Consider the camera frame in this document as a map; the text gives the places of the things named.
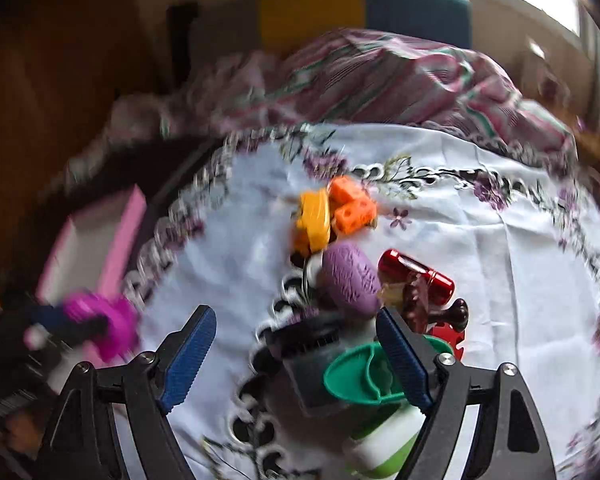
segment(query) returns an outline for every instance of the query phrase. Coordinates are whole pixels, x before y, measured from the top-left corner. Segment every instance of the striped blanket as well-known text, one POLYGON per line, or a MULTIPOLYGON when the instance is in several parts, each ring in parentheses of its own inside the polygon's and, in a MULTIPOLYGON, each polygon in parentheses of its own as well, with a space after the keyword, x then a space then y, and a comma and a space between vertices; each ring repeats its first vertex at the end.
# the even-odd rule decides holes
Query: striped blanket
POLYGON ((66 177, 82 180, 79 173, 92 174, 106 149, 157 135, 158 124, 166 137, 222 137, 232 130, 305 121, 442 130, 557 174, 568 172, 576 160, 570 130, 523 99, 506 72, 484 54, 344 28, 286 59, 235 54, 205 67, 169 96, 123 98, 104 135, 90 153, 70 162, 66 177))

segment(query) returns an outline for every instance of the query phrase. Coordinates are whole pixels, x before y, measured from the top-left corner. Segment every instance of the brown toy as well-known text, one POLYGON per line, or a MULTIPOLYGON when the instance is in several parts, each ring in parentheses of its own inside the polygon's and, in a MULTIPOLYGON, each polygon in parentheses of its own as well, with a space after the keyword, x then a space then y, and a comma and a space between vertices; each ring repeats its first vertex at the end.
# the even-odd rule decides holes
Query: brown toy
POLYGON ((426 278, 417 274, 408 283, 385 283, 378 296, 382 303, 398 309, 412 332, 424 334, 427 325, 438 323, 449 323, 456 332, 462 332, 469 321, 466 301, 458 298, 444 309, 430 306, 428 290, 426 278))

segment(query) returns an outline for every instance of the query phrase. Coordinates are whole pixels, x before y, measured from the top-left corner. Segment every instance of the wooden cabinet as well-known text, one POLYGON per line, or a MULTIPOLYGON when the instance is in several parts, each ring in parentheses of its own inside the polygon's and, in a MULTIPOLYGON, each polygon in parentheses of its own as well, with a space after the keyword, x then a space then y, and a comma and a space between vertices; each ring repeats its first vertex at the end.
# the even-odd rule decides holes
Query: wooden cabinet
POLYGON ((134 0, 11 0, 0 12, 0 270, 40 190, 157 72, 134 0))

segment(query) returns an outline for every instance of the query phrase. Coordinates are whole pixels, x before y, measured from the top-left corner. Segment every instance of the red flashlight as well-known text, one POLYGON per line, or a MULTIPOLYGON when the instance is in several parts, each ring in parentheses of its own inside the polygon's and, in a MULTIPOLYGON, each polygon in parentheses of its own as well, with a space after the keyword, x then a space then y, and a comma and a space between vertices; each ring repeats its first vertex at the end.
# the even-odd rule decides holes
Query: red flashlight
POLYGON ((444 274, 395 249, 388 249, 380 256, 378 270, 401 282, 410 281, 414 273, 428 276, 429 301, 437 306, 446 305, 456 290, 456 284, 444 274))

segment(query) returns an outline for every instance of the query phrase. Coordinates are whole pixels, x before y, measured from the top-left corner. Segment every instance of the yellow panel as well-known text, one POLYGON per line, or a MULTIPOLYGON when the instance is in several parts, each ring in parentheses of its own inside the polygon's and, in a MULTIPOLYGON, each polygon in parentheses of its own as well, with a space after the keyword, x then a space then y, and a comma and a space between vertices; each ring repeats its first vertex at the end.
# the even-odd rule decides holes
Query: yellow panel
POLYGON ((262 46, 274 54, 287 54, 333 28, 364 26, 364 0, 260 0, 262 46))

